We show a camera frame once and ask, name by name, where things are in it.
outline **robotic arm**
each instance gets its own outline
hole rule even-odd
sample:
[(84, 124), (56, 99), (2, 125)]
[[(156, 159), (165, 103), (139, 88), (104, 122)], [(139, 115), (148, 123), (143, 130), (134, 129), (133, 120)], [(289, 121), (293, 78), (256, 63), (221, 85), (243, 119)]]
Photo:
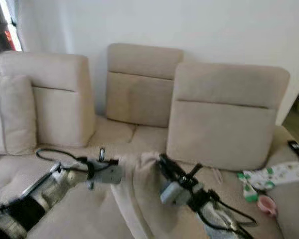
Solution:
[(93, 189), (94, 182), (118, 184), (121, 181), (122, 169), (118, 160), (104, 160), (105, 149), (101, 148), (99, 160), (88, 160), (86, 157), (74, 157), (67, 152), (54, 149), (40, 149), (40, 153), (52, 151), (70, 156), (76, 162), (70, 166), (55, 164), (51, 170), (37, 182), (27, 188), (22, 195), (0, 206), (0, 239), (23, 239), (27, 232), (77, 184), (89, 182)]
[[(252, 239), (253, 237), (242, 226), (256, 226), (256, 221), (234, 209), (220, 200), (213, 190), (205, 191), (203, 185), (194, 175), (202, 168), (197, 164), (190, 173), (186, 173), (166, 154), (161, 154), (159, 168), (168, 180), (168, 185), (160, 195), (164, 204), (183, 206), (188, 205), (204, 222), (207, 234), (212, 239)], [(239, 214), (249, 222), (240, 222), (232, 212)]]

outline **beige pillow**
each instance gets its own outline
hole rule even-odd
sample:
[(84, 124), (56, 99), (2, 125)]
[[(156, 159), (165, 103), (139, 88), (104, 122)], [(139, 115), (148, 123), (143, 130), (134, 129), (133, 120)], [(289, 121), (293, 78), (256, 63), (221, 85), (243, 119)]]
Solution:
[(27, 76), (0, 75), (0, 154), (33, 153), (36, 146), (35, 103)]

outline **white wall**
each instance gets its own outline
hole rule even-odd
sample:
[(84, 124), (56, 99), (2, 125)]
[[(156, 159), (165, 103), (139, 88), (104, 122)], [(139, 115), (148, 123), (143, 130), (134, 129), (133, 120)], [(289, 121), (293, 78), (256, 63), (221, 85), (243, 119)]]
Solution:
[(298, 94), (299, 0), (32, 1), (45, 51), (89, 57), (99, 113), (113, 42), (178, 47), (185, 61), (284, 67), (291, 81), (278, 123)]

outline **back cushion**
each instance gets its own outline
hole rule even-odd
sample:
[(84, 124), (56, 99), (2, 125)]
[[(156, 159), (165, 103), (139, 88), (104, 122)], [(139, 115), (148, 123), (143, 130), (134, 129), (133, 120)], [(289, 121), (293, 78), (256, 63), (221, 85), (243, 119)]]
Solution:
[(39, 143), (86, 145), (95, 113), (85, 56), (8, 51), (0, 54), (0, 74), (31, 79)]
[(108, 49), (106, 115), (113, 120), (167, 127), (182, 51), (115, 43)]
[(278, 67), (180, 64), (168, 155), (228, 170), (261, 167), (289, 77)]

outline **pink cup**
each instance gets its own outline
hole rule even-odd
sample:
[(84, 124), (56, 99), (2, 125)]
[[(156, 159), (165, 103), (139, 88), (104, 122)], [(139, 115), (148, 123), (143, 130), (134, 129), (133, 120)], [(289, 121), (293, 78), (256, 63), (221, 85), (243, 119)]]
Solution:
[(265, 195), (259, 196), (257, 206), (262, 212), (268, 214), (270, 217), (275, 217), (277, 214), (277, 206), (270, 197)]

